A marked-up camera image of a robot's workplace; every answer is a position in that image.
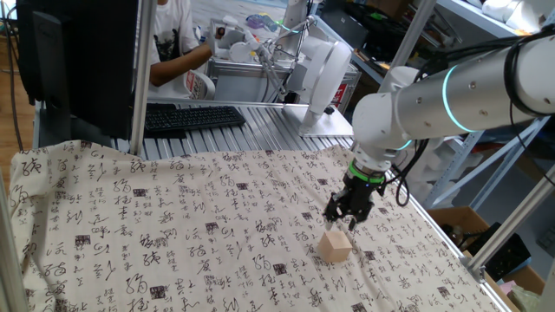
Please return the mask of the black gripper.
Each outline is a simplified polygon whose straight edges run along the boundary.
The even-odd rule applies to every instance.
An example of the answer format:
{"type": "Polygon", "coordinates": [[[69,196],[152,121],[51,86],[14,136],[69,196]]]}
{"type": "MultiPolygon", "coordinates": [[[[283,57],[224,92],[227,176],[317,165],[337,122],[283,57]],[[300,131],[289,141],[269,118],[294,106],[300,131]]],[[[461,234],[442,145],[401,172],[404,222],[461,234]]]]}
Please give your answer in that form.
{"type": "Polygon", "coordinates": [[[374,204],[371,200],[374,185],[357,176],[343,177],[343,194],[332,192],[330,200],[323,210],[325,229],[330,230],[343,215],[352,216],[348,229],[353,231],[360,223],[367,220],[374,204]]]}

